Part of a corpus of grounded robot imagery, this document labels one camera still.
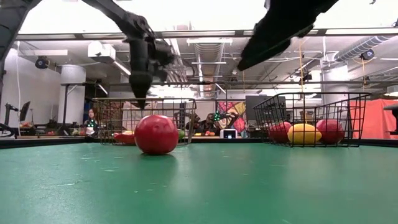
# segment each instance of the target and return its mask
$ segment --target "green table surface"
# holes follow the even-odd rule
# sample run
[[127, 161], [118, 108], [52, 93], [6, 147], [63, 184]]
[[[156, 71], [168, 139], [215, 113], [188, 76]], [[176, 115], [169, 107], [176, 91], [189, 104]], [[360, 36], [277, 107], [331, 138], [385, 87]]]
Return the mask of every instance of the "green table surface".
[[398, 149], [191, 144], [0, 150], [0, 223], [398, 223]]

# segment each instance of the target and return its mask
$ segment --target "wire basket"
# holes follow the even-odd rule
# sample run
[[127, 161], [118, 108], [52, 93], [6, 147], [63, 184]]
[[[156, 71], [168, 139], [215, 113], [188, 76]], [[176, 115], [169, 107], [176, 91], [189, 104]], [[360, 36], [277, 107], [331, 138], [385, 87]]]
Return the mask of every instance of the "wire basket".
[[359, 146], [370, 95], [280, 93], [253, 109], [264, 142], [290, 147]]
[[[145, 100], [143, 110], [139, 100]], [[101, 144], [133, 144], [115, 136], [134, 134], [138, 122], [145, 116], [157, 114], [169, 117], [179, 129], [179, 145], [191, 143], [196, 101], [189, 98], [94, 98], [98, 109], [98, 138]]]

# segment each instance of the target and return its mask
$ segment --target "woman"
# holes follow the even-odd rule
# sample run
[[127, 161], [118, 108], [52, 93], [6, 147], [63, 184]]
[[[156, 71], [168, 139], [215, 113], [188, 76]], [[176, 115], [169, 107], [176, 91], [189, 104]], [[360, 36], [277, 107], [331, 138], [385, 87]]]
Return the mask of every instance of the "woman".
[[92, 108], [88, 111], [88, 120], [85, 121], [85, 133], [87, 136], [92, 136], [95, 134], [95, 129], [98, 127], [97, 123], [97, 109]]

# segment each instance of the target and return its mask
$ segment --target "painting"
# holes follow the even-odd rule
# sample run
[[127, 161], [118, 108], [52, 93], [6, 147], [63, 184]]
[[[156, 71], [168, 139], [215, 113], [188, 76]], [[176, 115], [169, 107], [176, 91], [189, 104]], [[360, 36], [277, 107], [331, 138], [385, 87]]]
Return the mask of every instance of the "painting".
[[[242, 136], [246, 133], [246, 102], [245, 101], [218, 101], [217, 110], [223, 113], [235, 113], [239, 118], [233, 123], [232, 128], [236, 129]], [[220, 121], [221, 128], [225, 128], [231, 118], [222, 119]]]

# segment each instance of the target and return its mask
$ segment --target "orange curtain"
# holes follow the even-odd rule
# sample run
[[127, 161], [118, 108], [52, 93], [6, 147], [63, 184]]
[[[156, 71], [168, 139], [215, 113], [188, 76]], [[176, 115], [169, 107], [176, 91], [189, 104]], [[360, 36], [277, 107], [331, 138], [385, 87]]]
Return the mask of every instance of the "orange curtain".
[[[387, 105], [398, 104], [394, 100], [371, 100], [366, 102], [362, 139], [398, 139], [398, 136], [390, 135], [390, 131], [396, 130], [396, 119], [391, 111], [385, 111], [383, 108]], [[350, 108], [354, 108], [358, 102], [351, 101]], [[353, 122], [353, 128], [358, 130], [362, 122], [358, 122], [359, 110], [356, 114], [351, 110], [351, 119], [356, 118]], [[358, 138], [359, 133], [354, 132], [354, 138]]]

